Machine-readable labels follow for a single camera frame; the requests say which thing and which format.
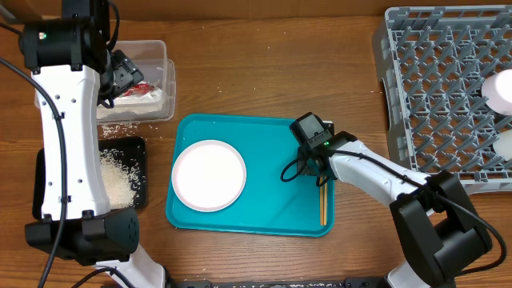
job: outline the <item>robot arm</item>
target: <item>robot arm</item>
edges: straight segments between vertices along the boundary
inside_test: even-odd
[[[492,249],[484,225],[439,201],[449,199],[477,215],[456,176],[446,171],[430,176],[396,165],[347,132],[332,135],[312,113],[290,130],[300,145],[298,174],[348,182],[389,206],[407,261],[385,277],[382,287],[452,287],[454,277]],[[446,219],[433,226],[428,215],[443,211]]]
[[[388,166],[397,173],[407,176],[420,184],[426,183],[428,174],[405,169],[392,161],[369,150],[361,141],[348,142],[339,147],[340,150],[353,153],[362,153],[380,163]],[[388,206],[395,201],[400,194],[410,194],[417,187],[396,178],[389,172],[376,166],[367,160],[355,158],[344,154],[334,154],[329,158],[334,176],[342,182],[347,182],[367,192],[381,204]]]
[[[143,75],[120,50],[112,52],[106,45],[110,39],[107,0],[80,4],[64,0],[61,19],[26,24],[20,37],[26,68],[61,115],[68,167],[67,210],[60,218],[62,165],[55,161],[60,158],[59,137],[50,105],[37,92],[46,187],[43,220],[26,225],[26,241],[49,254],[56,245],[57,257],[83,266],[113,267],[135,287],[163,288],[170,279],[138,243],[135,210],[110,210],[99,164],[97,105],[112,107],[113,99],[140,82]],[[57,226],[63,226],[61,238],[53,233]],[[126,287],[116,275],[112,277]]]

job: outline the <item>white plate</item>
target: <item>white plate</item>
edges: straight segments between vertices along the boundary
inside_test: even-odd
[[[246,184],[246,164],[231,145],[204,140],[188,146],[174,163],[176,196],[189,208],[214,212],[231,205]]]

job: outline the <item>gray dish rack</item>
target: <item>gray dish rack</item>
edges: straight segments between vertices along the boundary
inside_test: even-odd
[[[512,6],[395,7],[373,36],[392,161],[456,173],[469,194],[512,190],[512,161],[492,150],[512,116],[480,88],[512,69]]]

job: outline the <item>small black tray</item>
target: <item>small black tray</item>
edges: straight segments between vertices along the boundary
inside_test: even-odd
[[[110,149],[116,149],[119,153],[113,153],[116,160],[129,168],[138,163],[139,173],[137,175],[140,181],[139,186],[132,182],[132,189],[135,190],[134,204],[131,207],[141,209],[147,205],[147,158],[146,144],[140,137],[124,137],[116,139],[100,140],[98,142],[100,152]],[[35,167],[34,200],[32,202],[32,216],[41,220],[41,206],[45,197],[45,154],[44,149],[38,152]]]

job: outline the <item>wooden chopstick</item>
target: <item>wooden chopstick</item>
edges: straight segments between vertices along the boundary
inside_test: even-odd
[[[327,183],[323,188],[323,226],[327,225]]]
[[[323,182],[323,177],[320,177],[320,183]],[[320,187],[320,225],[325,226],[327,224],[327,196],[325,185]]]

